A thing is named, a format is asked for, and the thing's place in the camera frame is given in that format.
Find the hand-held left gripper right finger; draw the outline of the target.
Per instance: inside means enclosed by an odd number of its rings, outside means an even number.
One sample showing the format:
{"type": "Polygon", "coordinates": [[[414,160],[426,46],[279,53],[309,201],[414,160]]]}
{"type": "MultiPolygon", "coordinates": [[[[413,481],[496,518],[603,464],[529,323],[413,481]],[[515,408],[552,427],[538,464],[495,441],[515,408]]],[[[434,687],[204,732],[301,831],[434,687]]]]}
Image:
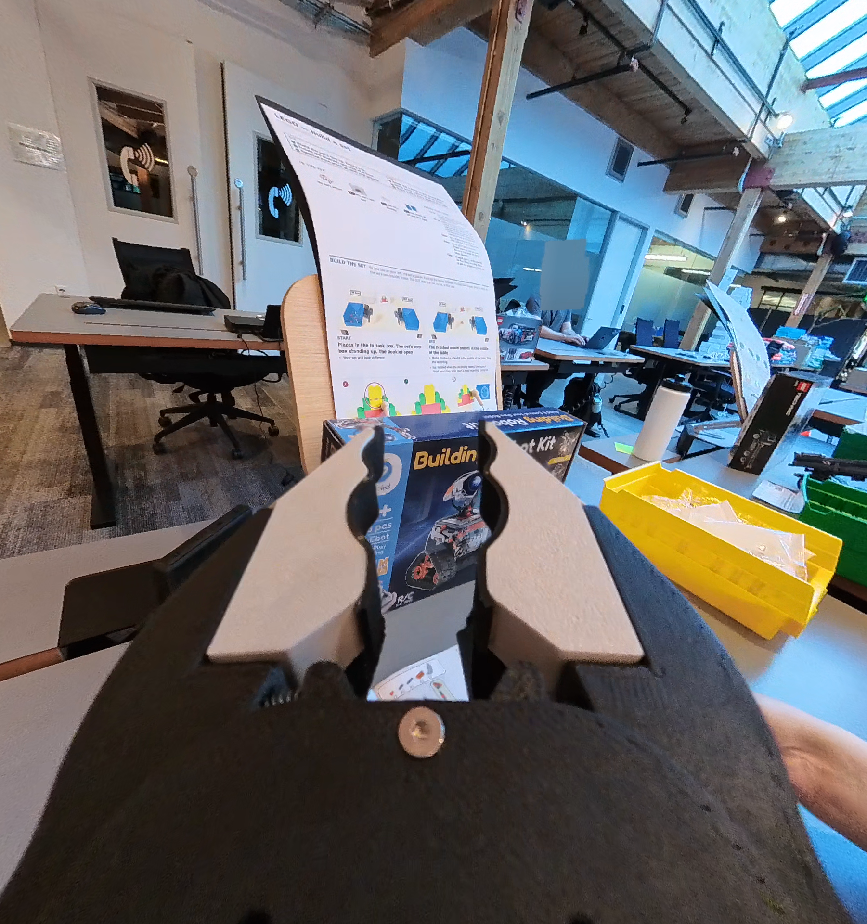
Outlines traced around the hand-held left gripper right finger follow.
{"type": "Polygon", "coordinates": [[[531,665],[554,695],[573,664],[634,666],[644,650],[584,505],[494,422],[479,423],[481,548],[469,615],[469,696],[531,665]]]}

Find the person's right forearm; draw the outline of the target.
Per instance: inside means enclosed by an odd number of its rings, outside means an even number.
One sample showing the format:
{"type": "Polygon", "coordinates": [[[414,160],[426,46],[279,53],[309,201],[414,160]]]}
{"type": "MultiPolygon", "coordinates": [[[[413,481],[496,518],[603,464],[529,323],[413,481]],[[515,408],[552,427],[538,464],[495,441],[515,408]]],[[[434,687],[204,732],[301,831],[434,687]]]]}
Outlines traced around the person's right forearm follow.
{"type": "Polygon", "coordinates": [[[798,801],[867,853],[867,743],[778,699],[754,698],[798,801]]]}

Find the grey desk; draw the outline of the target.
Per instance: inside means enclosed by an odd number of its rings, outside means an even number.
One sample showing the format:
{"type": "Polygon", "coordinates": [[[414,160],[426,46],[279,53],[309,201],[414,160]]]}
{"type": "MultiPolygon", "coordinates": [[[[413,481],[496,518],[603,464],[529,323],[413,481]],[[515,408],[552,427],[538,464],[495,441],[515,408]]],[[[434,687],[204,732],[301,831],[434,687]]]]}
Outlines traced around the grey desk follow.
{"type": "Polygon", "coordinates": [[[469,696],[469,615],[390,612],[370,687],[456,644],[467,701],[370,701],[345,670],[297,686],[215,663],[272,508],[139,630],[62,758],[65,679],[13,681],[0,744],[0,922],[867,922],[867,857],[801,816],[753,692],[867,739],[867,615],[834,597],[763,641],[585,510],[644,650],[529,664],[469,696]]]}

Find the printed task sheet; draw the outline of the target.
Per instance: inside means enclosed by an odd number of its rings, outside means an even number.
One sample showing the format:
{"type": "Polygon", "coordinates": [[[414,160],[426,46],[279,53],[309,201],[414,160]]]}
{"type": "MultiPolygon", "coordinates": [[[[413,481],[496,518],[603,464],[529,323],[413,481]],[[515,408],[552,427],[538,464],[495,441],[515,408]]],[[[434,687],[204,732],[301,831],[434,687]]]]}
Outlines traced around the printed task sheet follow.
{"type": "Polygon", "coordinates": [[[257,102],[309,228],[336,417],[496,410],[492,268],[445,188],[277,103],[257,102]]]}

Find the wood-edged office desk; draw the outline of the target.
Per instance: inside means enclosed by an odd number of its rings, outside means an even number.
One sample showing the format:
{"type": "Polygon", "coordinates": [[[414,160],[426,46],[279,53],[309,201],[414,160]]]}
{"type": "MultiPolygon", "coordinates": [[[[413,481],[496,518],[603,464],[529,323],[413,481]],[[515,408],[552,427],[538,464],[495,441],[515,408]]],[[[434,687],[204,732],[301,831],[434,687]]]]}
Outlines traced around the wood-edged office desk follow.
{"type": "Polygon", "coordinates": [[[204,372],[213,351],[243,351],[249,359],[240,363],[250,366],[248,374],[262,372],[269,376],[285,372],[280,341],[262,341],[257,337],[241,338],[229,331],[222,320],[224,311],[209,314],[176,313],[135,308],[133,302],[106,307],[104,314],[78,314],[73,306],[86,299],[83,295],[38,295],[10,328],[15,344],[60,345],[65,361],[71,394],[77,411],[85,453],[89,461],[93,495],[91,526],[116,525],[116,486],[114,472],[105,453],[104,441],[91,393],[89,360],[100,349],[118,349],[122,374],[143,371],[139,352],[177,352],[182,371],[204,372]]]}

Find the yellow plastic bin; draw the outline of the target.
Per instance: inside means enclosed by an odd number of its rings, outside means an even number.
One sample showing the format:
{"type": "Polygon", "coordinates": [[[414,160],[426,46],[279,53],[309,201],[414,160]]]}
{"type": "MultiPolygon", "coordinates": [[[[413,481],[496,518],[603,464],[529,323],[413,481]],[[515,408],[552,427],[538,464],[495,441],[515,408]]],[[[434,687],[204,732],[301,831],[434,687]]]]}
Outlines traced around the yellow plastic bin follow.
{"type": "Polygon", "coordinates": [[[843,540],[679,470],[651,463],[604,481],[601,512],[672,582],[764,639],[797,637],[836,573],[843,540]],[[798,577],[676,513],[681,500],[727,502],[741,522],[801,537],[798,577]]]}

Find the open instruction booklet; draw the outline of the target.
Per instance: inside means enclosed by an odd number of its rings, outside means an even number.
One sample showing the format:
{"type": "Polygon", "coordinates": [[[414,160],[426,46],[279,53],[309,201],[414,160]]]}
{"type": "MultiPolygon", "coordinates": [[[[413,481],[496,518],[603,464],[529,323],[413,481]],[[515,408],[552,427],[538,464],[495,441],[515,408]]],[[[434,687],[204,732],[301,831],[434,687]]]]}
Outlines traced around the open instruction booklet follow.
{"type": "Polygon", "coordinates": [[[370,687],[370,701],[399,700],[467,701],[463,665],[456,644],[439,653],[408,664],[370,687]]]}

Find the robot kit box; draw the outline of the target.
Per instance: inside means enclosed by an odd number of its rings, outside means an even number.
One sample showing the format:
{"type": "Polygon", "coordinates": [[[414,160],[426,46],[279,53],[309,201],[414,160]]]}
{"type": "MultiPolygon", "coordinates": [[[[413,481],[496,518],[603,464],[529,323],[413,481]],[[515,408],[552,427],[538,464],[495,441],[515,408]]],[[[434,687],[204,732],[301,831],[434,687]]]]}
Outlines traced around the robot kit box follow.
{"type": "Polygon", "coordinates": [[[565,481],[586,423],[559,409],[324,422],[323,459],[381,427],[379,515],[368,531],[383,613],[473,581],[490,531],[480,513],[479,422],[490,421],[565,481]]]}

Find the white water bottle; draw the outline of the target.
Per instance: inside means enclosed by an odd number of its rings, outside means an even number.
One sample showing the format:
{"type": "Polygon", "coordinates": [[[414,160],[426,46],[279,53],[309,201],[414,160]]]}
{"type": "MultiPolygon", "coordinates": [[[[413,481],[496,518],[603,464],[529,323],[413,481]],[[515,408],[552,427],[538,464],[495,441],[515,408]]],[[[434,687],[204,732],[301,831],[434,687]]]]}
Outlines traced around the white water bottle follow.
{"type": "Polygon", "coordinates": [[[635,437],[632,456],[646,462],[661,461],[692,395],[682,379],[665,379],[657,387],[641,431],[635,437]]]}

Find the white plastic bag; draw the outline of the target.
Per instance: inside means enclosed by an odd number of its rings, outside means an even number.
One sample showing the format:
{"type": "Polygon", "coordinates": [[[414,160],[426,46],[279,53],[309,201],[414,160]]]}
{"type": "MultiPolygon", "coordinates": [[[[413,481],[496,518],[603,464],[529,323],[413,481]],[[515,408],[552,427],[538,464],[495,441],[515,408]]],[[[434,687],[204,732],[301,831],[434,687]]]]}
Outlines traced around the white plastic bag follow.
{"type": "Polygon", "coordinates": [[[801,580],[809,576],[807,562],[813,552],[801,532],[756,525],[742,518],[727,500],[717,501],[691,489],[675,498],[650,493],[642,498],[786,574],[801,580]]]}

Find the wooden board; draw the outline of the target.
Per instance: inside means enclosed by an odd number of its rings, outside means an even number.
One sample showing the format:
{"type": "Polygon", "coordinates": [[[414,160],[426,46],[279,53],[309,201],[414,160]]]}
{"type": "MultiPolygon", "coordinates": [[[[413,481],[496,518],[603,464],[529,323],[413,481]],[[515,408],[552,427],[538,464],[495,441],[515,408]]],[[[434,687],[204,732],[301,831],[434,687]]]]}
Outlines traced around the wooden board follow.
{"type": "Polygon", "coordinates": [[[324,422],[337,418],[324,299],[317,274],[300,279],[286,293],[281,329],[300,460],[304,472],[310,474],[322,462],[324,422]]]}

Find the tall black box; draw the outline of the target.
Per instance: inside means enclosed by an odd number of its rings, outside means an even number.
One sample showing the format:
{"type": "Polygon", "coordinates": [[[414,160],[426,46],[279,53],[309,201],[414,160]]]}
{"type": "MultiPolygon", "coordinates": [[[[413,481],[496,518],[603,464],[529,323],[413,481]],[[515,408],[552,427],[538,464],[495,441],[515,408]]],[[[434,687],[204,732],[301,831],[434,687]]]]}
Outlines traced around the tall black box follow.
{"type": "Polygon", "coordinates": [[[761,475],[773,456],[803,432],[831,383],[809,372],[776,372],[746,416],[729,451],[728,468],[761,475]]]}

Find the black tool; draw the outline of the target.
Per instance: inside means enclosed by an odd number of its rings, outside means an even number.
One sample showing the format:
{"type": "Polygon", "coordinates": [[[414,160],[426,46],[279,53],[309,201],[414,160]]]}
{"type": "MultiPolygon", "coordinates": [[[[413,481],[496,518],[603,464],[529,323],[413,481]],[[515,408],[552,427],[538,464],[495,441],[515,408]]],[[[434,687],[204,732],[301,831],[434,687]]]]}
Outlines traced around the black tool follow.
{"type": "Polygon", "coordinates": [[[796,454],[790,465],[807,471],[809,477],[814,480],[827,480],[835,477],[857,481],[867,480],[867,460],[796,454]]]}

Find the green plastic bin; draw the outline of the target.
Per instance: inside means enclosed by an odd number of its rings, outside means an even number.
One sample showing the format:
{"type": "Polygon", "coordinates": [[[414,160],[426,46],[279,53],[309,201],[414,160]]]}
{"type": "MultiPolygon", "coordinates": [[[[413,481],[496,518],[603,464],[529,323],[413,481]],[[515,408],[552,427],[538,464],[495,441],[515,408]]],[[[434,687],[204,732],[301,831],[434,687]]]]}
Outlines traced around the green plastic bin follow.
{"type": "MultiPolygon", "coordinates": [[[[844,428],[832,456],[867,460],[867,433],[844,428]]],[[[836,574],[867,588],[867,480],[814,480],[807,473],[802,491],[799,519],[842,540],[836,574]]]]}

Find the white door with window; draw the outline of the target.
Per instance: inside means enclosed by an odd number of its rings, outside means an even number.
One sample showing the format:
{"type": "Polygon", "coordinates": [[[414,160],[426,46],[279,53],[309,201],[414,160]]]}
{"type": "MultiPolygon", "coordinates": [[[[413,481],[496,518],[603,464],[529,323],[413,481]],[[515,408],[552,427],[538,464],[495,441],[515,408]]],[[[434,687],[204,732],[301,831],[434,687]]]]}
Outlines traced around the white door with window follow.
{"type": "Polygon", "coordinates": [[[291,170],[256,101],[258,91],[275,86],[228,61],[220,80],[233,302],[262,312],[316,263],[291,170]]]}
{"type": "Polygon", "coordinates": [[[37,3],[40,39],[60,135],[65,170],[50,228],[58,238],[61,269],[49,285],[71,295],[117,295],[123,286],[113,238],[164,248],[188,248],[200,270],[198,221],[201,172],[194,54],[188,42],[124,17],[37,3]],[[116,206],[109,181],[98,90],[111,90],[162,107],[172,216],[116,206]]]}

